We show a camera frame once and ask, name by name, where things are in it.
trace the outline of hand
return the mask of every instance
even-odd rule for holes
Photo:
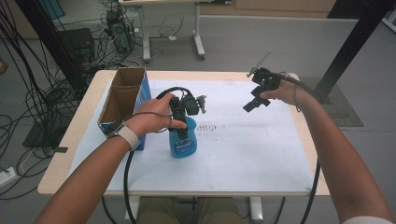
[[[308,99],[314,99],[308,92],[303,88],[296,86],[295,84],[281,80],[279,88],[274,91],[264,91],[260,93],[262,99],[279,99],[288,105],[301,106]]]
[[[183,129],[187,128],[187,124],[176,119],[172,119],[169,112],[169,101],[175,97],[172,93],[167,93],[161,99],[152,99],[142,103],[134,112],[135,116],[125,121],[137,136],[144,133],[158,132],[164,128]]]

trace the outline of right hand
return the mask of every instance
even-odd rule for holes
[[[306,92],[303,88],[295,86],[295,84],[281,80],[279,88],[274,91],[264,91],[260,93],[260,97],[262,99],[273,99],[273,100],[281,100],[288,105],[301,105],[306,97],[312,97],[308,92]]]

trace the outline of white watch strap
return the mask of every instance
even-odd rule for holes
[[[137,138],[136,134],[126,126],[123,126],[118,134],[129,143],[129,145],[131,146],[131,150],[134,150],[140,143],[139,138]]]

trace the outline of left hand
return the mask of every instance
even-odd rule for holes
[[[126,126],[130,128],[138,137],[144,133],[154,133],[164,128],[187,128],[186,123],[180,120],[172,119],[170,116],[169,101],[172,99],[172,97],[175,97],[175,95],[172,93],[167,93],[161,99],[145,101],[134,112],[135,114],[150,112],[165,116],[169,115],[169,117],[159,116],[156,114],[135,115],[125,121]]]

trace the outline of table leg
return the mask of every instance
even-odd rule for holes
[[[200,11],[200,5],[199,3],[195,3],[195,30],[192,33],[195,41],[195,46],[197,47],[198,50],[198,55],[201,56],[202,59],[204,59],[205,50],[204,50],[204,46],[202,45],[201,37],[199,36],[199,11]]]
[[[254,223],[263,223],[264,216],[262,214],[262,198],[249,197],[250,218]]]
[[[150,60],[149,34],[146,31],[145,14],[144,14],[142,6],[137,7],[137,13],[139,14],[140,26],[141,26],[142,34],[143,34],[143,36],[142,36],[142,39],[143,39],[142,58],[145,63],[148,63]]]
[[[387,19],[382,19],[382,22],[384,22],[389,29],[391,29],[394,33],[396,33],[396,26],[393,24],[393,22],[396,20],[396,10],[390,14],[390,16]]]

